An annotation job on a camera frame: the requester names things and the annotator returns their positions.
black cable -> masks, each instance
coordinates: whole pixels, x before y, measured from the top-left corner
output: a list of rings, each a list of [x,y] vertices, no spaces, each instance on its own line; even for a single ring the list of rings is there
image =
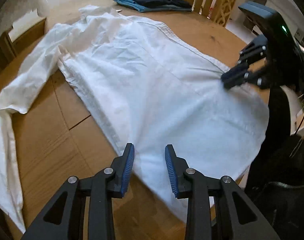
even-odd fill
[[[303,116],[303,119],[300,121],[300,124],[299,124],[299,126],[298,126],[298,128],[297,128],[296,132],[294,133],[294,135],[296,135],[296,134],[297,134],[297,132],[298,132],[299,128],[301,127],[301,125],[302,125],[303,121],[304,121],[304,116]]]

silver screw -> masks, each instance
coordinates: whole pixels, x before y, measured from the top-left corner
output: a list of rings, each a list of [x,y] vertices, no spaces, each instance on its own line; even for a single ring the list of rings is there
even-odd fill
[[[261,84],[262,84],[262,79],[259,78],[259,79],[257,80],[257,85],[260,86]]]
[[[75,183],[76,181],[77,181],[77,177],[75,177],[75,176],[68,178],[68,182],[71,184]]]
[[[187,168],[186,169],[186,173],[187,174],[194,174],[195,173],[195,170],[193,168]]]
[[[105,168],[104,169],[104,173],[105,174],[111,174],[113,172],[113,169],[112,168]]]
[[[222,178],[222,180],[223,180],[223,182],[225,182],[225,183],[231,183],[231,181],[232,181],[231,177],[229,177],[229,176],[224,176],[224,177]]]

table surface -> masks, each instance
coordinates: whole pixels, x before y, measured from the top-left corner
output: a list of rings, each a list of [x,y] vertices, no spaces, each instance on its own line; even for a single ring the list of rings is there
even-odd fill
[[[52,10],[48,29],[55,23],[79,18],[78,8],[113,5],[112,0],[75,0]],[[183,41],[229,67],[238,60],[245,43],[206,17],[191,12],[139,13],[124,7],[121,13],[162,21]],[[25,57],[25,49],[0,75],[0,90],[13,80]],[[261,93],[265,102],[268,93]],[[57,71],[45,84],[30,111],[13,114],[17,161],[24,197],[23,216],[29,226],[50,197],[72,175],[93,176],[110,166],[116,154],[81,100]],[[123,199],[113,199],[116,239],[184,239],[185,224],[176,218],[136,176]],[[9,221],[15,239],[20,233]]]

stack of folded clothes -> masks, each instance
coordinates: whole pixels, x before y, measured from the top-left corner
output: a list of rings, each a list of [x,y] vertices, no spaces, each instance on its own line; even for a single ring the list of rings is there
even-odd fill
[[[139,12],[191,11],[192,6],[184,0],[114,0],[118,4],[134,8]]]

light blue folded garment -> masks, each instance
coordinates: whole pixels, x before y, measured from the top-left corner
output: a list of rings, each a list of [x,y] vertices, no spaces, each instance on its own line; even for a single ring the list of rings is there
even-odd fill
[[[128,6],[134,8],[139,12],[156,12],[156,11],[192,11],[190,8],[182,8],[176,5],[162,5],[157,8],[148,8],[143,5],[138,4],[133,0],[114,0],[120,5]]]

